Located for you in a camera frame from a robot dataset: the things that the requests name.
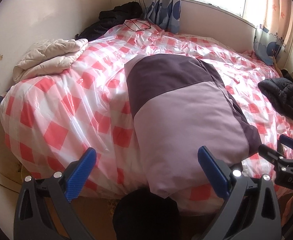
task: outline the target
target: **black puffer jacket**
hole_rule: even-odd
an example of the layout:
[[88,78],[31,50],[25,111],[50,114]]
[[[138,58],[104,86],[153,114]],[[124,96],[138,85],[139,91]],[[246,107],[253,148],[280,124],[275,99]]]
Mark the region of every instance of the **black puffer jacket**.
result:
[[273,108],[293,120],[293,83],[286,78],[265,79],[258,84]]

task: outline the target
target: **window sill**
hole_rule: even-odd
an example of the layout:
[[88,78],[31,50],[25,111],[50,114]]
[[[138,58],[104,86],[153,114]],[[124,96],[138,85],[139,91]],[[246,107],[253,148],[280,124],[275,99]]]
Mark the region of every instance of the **window sill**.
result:
[[256,28],[256,26],[254,26],[252,23],[248,22],[247,20],[243,19],[242,17],[237,16],[236,14],[233,14],[231,12],[228,12],[228,11],[226,11],[224,9],[221,9],[221,8],[219,8],[217,6],[210,5],[210,4],[207,4],[207,3],[203,3],[203,2],[200,2],[200,1],[197,1],[197,0],[182,0],[182,1],[197,3],[197,4],[200,4],[200,5],[203,5],[203,6],[206,6],[206,7],[215,9],[215,10],[218,10],[218,11],[223,12],[223,13],[226,13],[226,14],[228,14],[228,15],[230,15],[230,16],[232,16],[232,17],[234,17],[234,18],[236,18],[236,19],[238,19],[240,21],[243,21],[244,23],[250,25],[252,28]]

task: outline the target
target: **curtain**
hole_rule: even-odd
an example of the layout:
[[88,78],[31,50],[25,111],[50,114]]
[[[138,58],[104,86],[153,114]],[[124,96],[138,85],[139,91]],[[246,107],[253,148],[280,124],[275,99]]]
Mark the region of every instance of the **curtain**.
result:
[[161,29],[178,33],[181,0],[152,0],[146,17]]
[[257,26],[254,51],[267,65],[273,65],[273,56],[278,60],[284,51],[293,27],[292,0],[265,0],[264,19]]

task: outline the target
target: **bed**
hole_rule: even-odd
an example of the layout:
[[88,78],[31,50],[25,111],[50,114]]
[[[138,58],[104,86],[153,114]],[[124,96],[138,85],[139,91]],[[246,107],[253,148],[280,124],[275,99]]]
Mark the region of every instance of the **bed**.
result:
[[[124,64],[138,54],[185,55],[212,64],[262,143],[277,148],[277,138],[293,138],[293,121],[274,111],[257,84],[277,72],[247,54],[238,54],[205,37],[173,35],[156,25],[134,32],[147,22],[126,21],[110,29],[62,74],[39,76],[13,86],[0,105],[5,143],[35,178],[63,171],[88,147],[97,151],[83,196],[118,199],[148,185],[128,102]],[[293,152],[285,148],[287,158]],[[242,161],[251,177],[269,174],[273,166],[255,154]],[[285,189],[276,187],[278,196]],[[223,200],[209,184],[186,188],[171,196],[184,214],[216,212]]]

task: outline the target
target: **metal screw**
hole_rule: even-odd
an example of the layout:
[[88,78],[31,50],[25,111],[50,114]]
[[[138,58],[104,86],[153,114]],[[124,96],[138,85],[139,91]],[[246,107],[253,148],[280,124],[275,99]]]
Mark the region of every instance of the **metal screw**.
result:
[[29,175],[29,176],[26,176],[25,178],[24,178],[24,180],[26,181],[26,182],[29,182],[29,181],[31,181],[31,179],[32,179],[32,177]]
[[62,172],[57,171],[56,173],[53,174],[53,177],[55,178],[60,178],[62,176]]
[[264,174],[264,175],[263,175],[263,179],[264,179],[264,180],[270,180],[270,176],[269,176],[268,174]]
[[233,176],[235,176],[235,177],[240,177],[240,176],[242,175],[241,171],[239,171],[239,170],[234,170],[234,171],[232,171],[232,174],[233,174]]

